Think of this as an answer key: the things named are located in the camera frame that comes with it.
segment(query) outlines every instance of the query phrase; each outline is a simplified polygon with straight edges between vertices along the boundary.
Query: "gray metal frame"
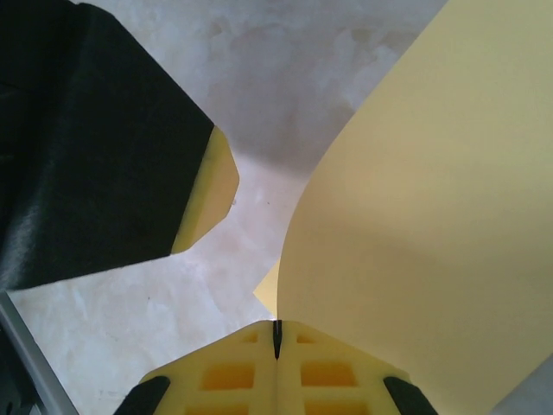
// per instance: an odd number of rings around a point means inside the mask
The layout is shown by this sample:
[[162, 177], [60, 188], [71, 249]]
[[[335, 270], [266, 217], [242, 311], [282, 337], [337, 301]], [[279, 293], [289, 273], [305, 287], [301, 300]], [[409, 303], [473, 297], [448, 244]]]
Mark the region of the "gray metal frame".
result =
[[79, 415], [6, 292], [0, 293], [0, 326], [27, 369], [41, 399], [40, 407], [31, 413]]

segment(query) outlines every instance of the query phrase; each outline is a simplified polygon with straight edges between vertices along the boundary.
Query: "yellow foam block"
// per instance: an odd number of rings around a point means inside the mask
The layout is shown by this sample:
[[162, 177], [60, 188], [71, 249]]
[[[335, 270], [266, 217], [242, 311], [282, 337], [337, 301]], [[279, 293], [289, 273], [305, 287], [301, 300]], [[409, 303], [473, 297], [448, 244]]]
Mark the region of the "yellow foam block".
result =
[[172, 253], [182, 252], [221, 222], [232, 206], [238, 171], [223, 132], [213, 128]]
[[273, 315], [277, 316], [277, 286], [278, 286], [278, 267], [280, 261], [273, 265], [265, 278], [259, 283], [253, 294], [262, 305]]
[[257, 322], [160, 367], [170, 385], [156, 415], [400, 415], [384, 379], [407, 374], [297, 322]]
[[278, 317], [488, 413], [553, 352], [553, 2], [451, 0], [290, 222]]

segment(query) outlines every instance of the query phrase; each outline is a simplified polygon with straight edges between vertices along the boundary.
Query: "white floor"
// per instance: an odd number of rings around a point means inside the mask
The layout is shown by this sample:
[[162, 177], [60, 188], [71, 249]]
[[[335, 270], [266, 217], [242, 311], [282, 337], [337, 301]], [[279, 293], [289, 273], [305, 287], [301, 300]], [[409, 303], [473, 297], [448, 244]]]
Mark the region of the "white floor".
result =
[[445, 0], [92, 3], [226, 133], [241, 184], [188, 252], [12, 294], [82, 415], [113, 413], [149, 370], [270, 317], [251, 293], [309, 173]]

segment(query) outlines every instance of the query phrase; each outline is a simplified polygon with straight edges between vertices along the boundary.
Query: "metal bar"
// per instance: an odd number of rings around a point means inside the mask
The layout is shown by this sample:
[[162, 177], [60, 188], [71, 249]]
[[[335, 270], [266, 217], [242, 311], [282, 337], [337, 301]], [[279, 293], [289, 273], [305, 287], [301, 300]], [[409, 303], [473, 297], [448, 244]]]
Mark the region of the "metal bar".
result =
[[0, 325], [35, 384], [41, 413], [79, 415], [6, 292], [0, 293]]

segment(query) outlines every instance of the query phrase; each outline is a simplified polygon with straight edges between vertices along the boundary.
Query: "white marble surface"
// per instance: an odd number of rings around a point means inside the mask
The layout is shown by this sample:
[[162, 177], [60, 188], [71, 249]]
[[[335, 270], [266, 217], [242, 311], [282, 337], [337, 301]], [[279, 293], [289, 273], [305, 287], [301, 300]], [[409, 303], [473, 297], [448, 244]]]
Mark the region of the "white marble surface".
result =
[[12, 294], [79, 412], [270, 317], [251, 294], [325, 149], [445, 0], [94, 0], [229, 137], [225, 221], [183, 254]]

